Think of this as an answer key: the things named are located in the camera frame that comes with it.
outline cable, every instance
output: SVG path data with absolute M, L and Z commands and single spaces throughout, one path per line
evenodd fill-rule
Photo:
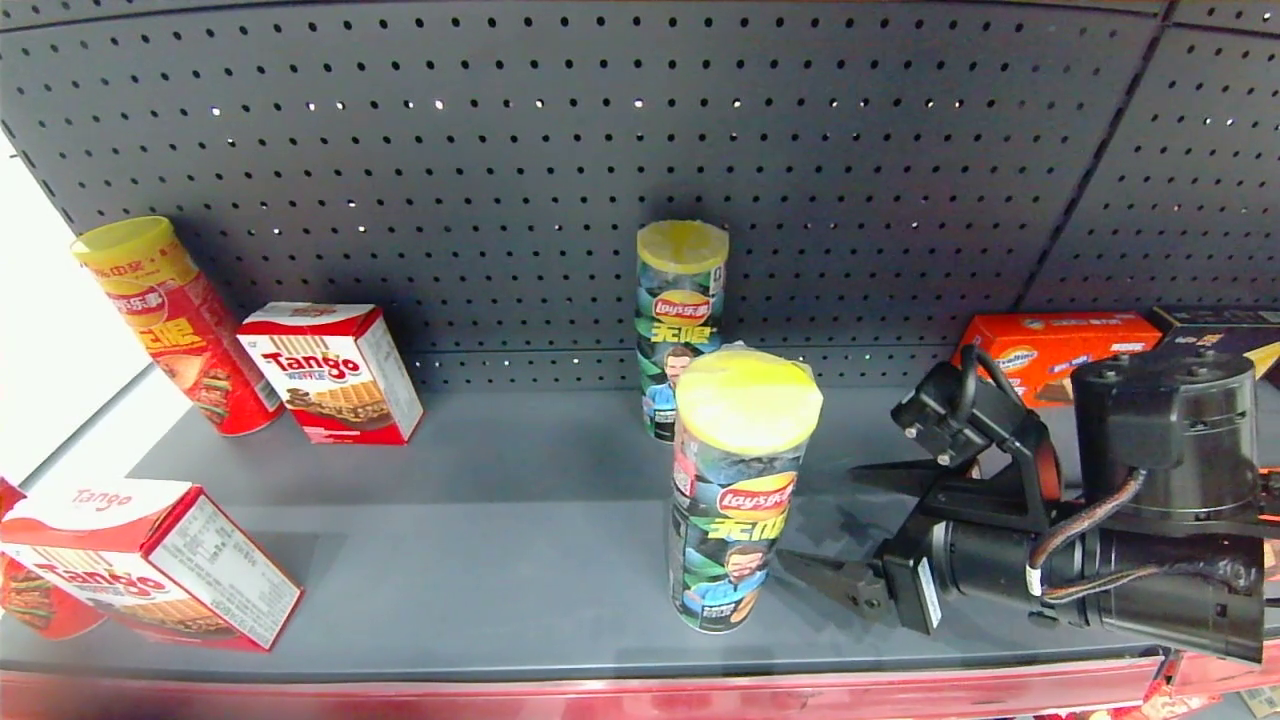
M 1088 594 L 1112 591 L 1125 583 L 1152 575 L 1198 575 L 1206 580 L 1221 583 L 1236 593 L 1245 592 L 1249 585 L 1248 574 L 1238 559 L 1217 557 L 1139 565 L 1069 585 L 1046 588 L 1042 600 L 1048 605 L 1062 605 Z M 1280 607 L 1280 597 L 1268 597 L 1266 605 L 1267 607 Z
M 1041 568 L 1048 556 L 1053 553 L 1057 548 L 1062 547 L 1068 541 L 1075 536 L 1096 527 L 1107 518 L 1110 518 L 1116 510 L 1119 510 L 1124 503 L 1129 502 L 1138 495 L 1142 489 L 1143 482 L 1147 480 L 1147 470 L 1144 468 L 1133 468 L 1129 471 L 1129 478 L 1120 486 L 1120 489 L 1115 492 L 1111 497 L 1102 500 L 1084 510 L 1071 515 L 1066 520 L 1062 520 L 1057 525 L 1050 528 L 1047 533 L 1032 547 L 1030 555 L 1027 557 L 1027 589 L 1033 596 L 1039 597 L 1042 594 L 1041 587 Z
M 1066 602 L 1071 602 L 1073 600 L 1079 600 L 1087 594 L 1115 589 L 1125 583 L 1137 580 L 1139 578 L 1149 578 L 1151 575 L 1158 575 L 1164 573 L 1166 569 L 1167 568 L 1164 565 L 1142 565 L 1139 568 L 1133 568 L 1130 570 L 1111 573 L 1110 575 L 1100 575 L 1097 578 L 1089 578 L 1088 580 L 1070 585 L 1046 588 L 1042 600 L 1050 605 L 1062 605 Z
M 974 364 L 974 354 L 977 346 L 966 345 L 960 350 L 960 392 L 956 395 L 956 401 L 951 405 L 951 413 L 947 414 L 947 420 L 955 428 L 964 428 L 965 423 L 969 421 L 969 415 L 973 415 L 974 396 L 978 393 L 978 369 Z
M 951 404 L 951 413 L 947 414 L 947 420 L 956 428 L 963 428 L 969 421 L 969 415 L 973 414 L 974 396 L 978 392 L 978 365 L 987 370 L 996 387 L 1023 405 L 1023 397 L 1014 389 L 1014 384 L 1000 369 L 1000 364 L 992 360 L 986 350 L 977 345 L 966 345 L 960 348 L 960 391 L 956 393 L 955 402 Z
M 982 365 L 982 369 L 987 370 L 987 374 L 991 375 L 991 382 L 996 383 L 996 387 L 1005 391 L 1005 395 L 1016 400 L 1019 405 L 1023 405 L 1023 396 L 1018 395 L 1018 391 L 1014 388 L 1014 383 L 1009 382 L 1009 377 L 1000 369 L 1000 364 L 992 360 L 991 355 L 987 355 L 987 351 L 982 350 L 977 345 L 972 345 L 969 347 L 973 347 L 973 355 L 977 357 L 978 364 Z M 963 360 L 964 350 L 960 351 L 960 356 Z

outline dark box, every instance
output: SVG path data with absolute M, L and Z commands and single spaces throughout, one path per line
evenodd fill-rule
M 1192 355 L 1199 347 L 1253 360 L 1256 377 L 1280 386 L 1280 307 L 1152 307 L 1165 337 L 1157 352 Z

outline metal shelving unit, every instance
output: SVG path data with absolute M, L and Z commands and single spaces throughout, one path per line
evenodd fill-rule
M 1280 304 L 1270 12 L 6 3 L 0 131 L 74 229 L 170 215 L 243 313 L 378 302 L 433 395 L 403 450 L 311 447 L 287 421 L 219 439 L 188 416 L 136 469 L 206 483 L 308 585 L 275 652 L 108 626 L 6 637 L 0 666 L 851 688 L 844 674 L 1119 659 L 1149 676 L 1124 635 L 966 601 L 924 638 L 782 579 L 733 634 L 681 626 L 655 550 L 669 451 L 635 421 L 634 231 L 730 228 L 726 334 L 804 357 L 828 393 L 786 542 L 859 556 L 908 500 L 842 473 L 915 456 L 887 409 L 973 313 Z M 1271 439 L 1276 404 L 1268 389 Z M 1070 418 L 1050 420 L 1070 475 Z

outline nutrition label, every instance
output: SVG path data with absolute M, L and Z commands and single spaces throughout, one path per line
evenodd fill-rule
M 264 648 L 302 592 L 206 497 L 148 559 Z

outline robotic arm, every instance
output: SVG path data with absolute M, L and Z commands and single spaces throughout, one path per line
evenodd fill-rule
M 991 383 L 977 377 L 982 368 Z M 1116 356 L 1071 374 L 1084 493 L 1062 500 L 1048 429 L 974 346 L 893 410 L 931 460 L 860 468 L 918 488 L 869 562 L 780 551 L 782 566 L 849 609 L 933 633 L 943 597 L 1020 606 L 1046 626 L 1105 626 L 1262 661 L 1266 497 L 1253 461 L 1252 364 L 1239 356 Z M 1011 462 L 974 478 L 995 446 Z

